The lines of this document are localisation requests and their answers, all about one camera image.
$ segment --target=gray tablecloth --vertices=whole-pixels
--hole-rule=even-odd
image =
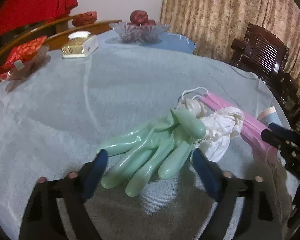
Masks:
[[[60,179],[78,170],[103,140],[165,116],[185,89],[206,87],[255,117],[275,106],[288,127],[262,81],[212,59],[124,46],[98,48],[88,58],[62,59],[60,51],[49,57],[24,82],[0,83],[0,224],[12,240],[38,177]],[[272,179],[241,137],[218,164],[240,178]],[[283,180],[293,196],[297,181],[290,174]],[[169,180],[155,175],[135,198],[125,195],[125,186],[100,186],[85,204],[104,240],[197,238],[216,206],[189,164]],[[241,208],[239,200],[226,239]]]

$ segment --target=glove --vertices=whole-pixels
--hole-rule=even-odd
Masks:
[[[126,194],[136,196],[158,170],[160,179],[169,179],[187,160],[194,141],[206,134],[205,125],[188,109],[170,110],[165,118],[137,127],[99,146],[109,156],[124,153],[101,180],[104,188],[112,188],[130,179]]]

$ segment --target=red cloth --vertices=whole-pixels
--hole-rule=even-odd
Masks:
[[[77,0],[6,0],[0,8],[0,35],[18,27],[67,15]]]

